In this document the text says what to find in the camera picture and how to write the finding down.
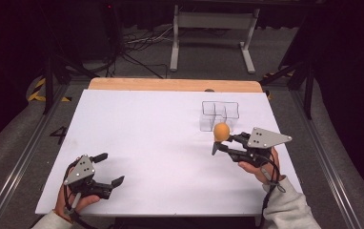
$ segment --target orange egg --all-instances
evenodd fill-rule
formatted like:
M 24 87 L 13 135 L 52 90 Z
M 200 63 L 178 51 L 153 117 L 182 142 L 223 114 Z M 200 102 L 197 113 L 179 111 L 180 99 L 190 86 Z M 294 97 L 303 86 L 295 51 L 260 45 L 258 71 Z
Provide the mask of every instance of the orange egg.
M 212 132 L 214 141 L 225 141 L 230 137 L 230 127 L 225 122 L 217 123 Z

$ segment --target gray sleeve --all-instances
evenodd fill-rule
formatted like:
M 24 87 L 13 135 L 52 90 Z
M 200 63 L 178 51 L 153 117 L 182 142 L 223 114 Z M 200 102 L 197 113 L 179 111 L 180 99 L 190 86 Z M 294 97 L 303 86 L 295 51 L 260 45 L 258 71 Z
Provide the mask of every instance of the gray sleeve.
M 68 229 L 72 224 L 57 216 L 53 211 L 43 216 L 32 229 Z
M 263 214 L 265 219 L 271 222 L 269 228 L 320 228 L 307 205 L 306 197 L 295 191 L 287 177 L 279 183 L 286 192 L 280 192 L 275 188 Z M 268 191 L 269 185 L 264 185 L 264 189 Z

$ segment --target human hand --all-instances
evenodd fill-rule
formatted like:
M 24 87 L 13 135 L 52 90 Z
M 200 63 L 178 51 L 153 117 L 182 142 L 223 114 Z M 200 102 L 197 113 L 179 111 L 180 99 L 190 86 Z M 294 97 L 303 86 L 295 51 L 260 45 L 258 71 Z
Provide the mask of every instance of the human hand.
M 66 215 L 64 213 L 64 208 L 66 207 L 66 201 L 64 200 L 64 189 L 67 188 L 67 194 L 71 193 L 71 190 L 68 186 L 65 186 L 64 184 L 61 185 L 60 191 L 58 192 L 57 202 L 56 206 L 54 208 L 54 212 L 61 218 L 71 222 L 70 216 Z M 69 197 L 69 204 L 72 205 L 74 202 L 75 196 L 70 195 Z M 75 207 L 75 212 L 79 213 L 81 210 L 83 210 L 85 207 L 96 203 L 100 200 L 100 197 L 97 195 L 91 195 L 84 198 L 80 198 L 78 201 L 77 206 Z
M 280 169 L 279 157 L 278 157 L 277 151 L 274 147 L 272 147 L 272 155 L 270 157 L 270 160 L 271 161 L 274 160 L 274 164 L 277 166 L 278 169 Z M 267 163 L 259 168 L 255 168 L 255 167 L 253 167 L 253 165 L 251 165 L 250 163 L 245 162 L 245 161 L 238 162 L 238 165 L 239 165 L 239 167 L 243 168 L 246 172 L 248 172 L 250 174 L 254 174 L 255 177 L 264 184 L 269 184 L 269 180 L 262 173 L 262 171 L 261 171 L 262 167 L 268 172 L 268 174 L 270 176 L 273 175 L 272 180 L 276 180 L 277 173 L 273 172 L 273 166 L 271 163 Z M 285 176 L 279 176 L 278 181 L 282 180 L 284 177 Z

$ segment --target transparent divider box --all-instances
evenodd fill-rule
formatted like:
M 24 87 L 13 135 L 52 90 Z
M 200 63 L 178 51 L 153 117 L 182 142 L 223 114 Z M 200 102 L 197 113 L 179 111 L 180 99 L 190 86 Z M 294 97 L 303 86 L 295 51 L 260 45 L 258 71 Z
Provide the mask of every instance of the transparent divider box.
M 230 132 L 233 132 L 238 118 L 238 103 L 236 102 L 203 101 L 200 131 L 212 132 L 215 124 L 225 122 L 229 125 Z

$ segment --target white table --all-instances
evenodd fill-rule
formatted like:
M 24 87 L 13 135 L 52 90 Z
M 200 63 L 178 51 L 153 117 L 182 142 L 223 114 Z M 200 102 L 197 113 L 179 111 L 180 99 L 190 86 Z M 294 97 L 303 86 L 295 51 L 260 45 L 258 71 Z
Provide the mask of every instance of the white table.
M 164 82 L 178 85 L 186 80 Z M 199 130 L 201 102 L 210 100 L 239 103 L 234 134 L 250 133 L 253 127 L 279 132 L 263 93 L 85 90 L 36 214 L 47 214 L 54 207 L 66 168 L 78 156 L 108 153 L 108 159 L 94 164 L 94 179 L 111 183 L 125 176 L 125 180 L 110 199 L 87 207 L 85 215 L 259 216 L 266 195 L 261 184 L 227 154 L 212 156 L 213 135 Z M 230 147 L 242 149 L 239 144 Z M 276 150 L 281 173 L 292 177 L 301 192 L 285 145 L 276 146 Z

